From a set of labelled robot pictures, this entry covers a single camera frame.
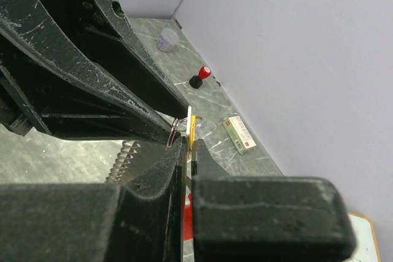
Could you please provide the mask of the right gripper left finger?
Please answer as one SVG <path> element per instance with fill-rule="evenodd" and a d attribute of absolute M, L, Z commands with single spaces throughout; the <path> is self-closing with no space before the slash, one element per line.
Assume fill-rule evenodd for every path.
<path fill-rule="evenodd" d="M 2 261 L 182 261 L 187 143 L 125 185 L 1 186 Z"/>

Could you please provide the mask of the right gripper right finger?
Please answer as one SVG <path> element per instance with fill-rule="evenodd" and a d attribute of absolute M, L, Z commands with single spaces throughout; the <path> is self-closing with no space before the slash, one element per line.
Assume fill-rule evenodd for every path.
<path fill-rule="evenodd" d="M 196 261 L 344 261 L 356 237 L 337 188 L 314 177 L 230 175 L 192 150 Z"/>

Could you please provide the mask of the yellow capped key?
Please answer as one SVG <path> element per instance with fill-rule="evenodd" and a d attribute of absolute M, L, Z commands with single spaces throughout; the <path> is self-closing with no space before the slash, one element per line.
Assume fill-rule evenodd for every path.
<path fill-rule="evenodd" d="M 190 119 L 190 136 L 189 136 L 189 152 L 192 151 L 193 143 L 195 142 L 196 129 L 202 125 L 203 119 L 200 116 L 191 115 Z"/>

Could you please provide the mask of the saw keychain with red handle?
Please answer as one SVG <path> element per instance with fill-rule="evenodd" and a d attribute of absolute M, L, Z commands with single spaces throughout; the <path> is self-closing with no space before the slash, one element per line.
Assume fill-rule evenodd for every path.
<path fill-rule="evenodd" d="M 106 183 L 127 183 L 142 174 L 166 152 L 166 146 L 153 142 L 125 140 L 118 152 Z M 192 194 L 188 193 L 184 209 L 184 240 L 193 237 Z"/>

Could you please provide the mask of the silver key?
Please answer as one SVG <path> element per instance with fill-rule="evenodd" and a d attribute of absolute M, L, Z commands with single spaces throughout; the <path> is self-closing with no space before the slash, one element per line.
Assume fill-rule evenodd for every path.
<path fill-rule="evenodd" d="M 191 160 L 192 146 L 195 141 L 195 127 L 196 116 L 192 113 L 192 106 L 188 106 L 187 111 L 187 124 L 186 124 L 186 138 L 187 138 L 187 160 Z"/>

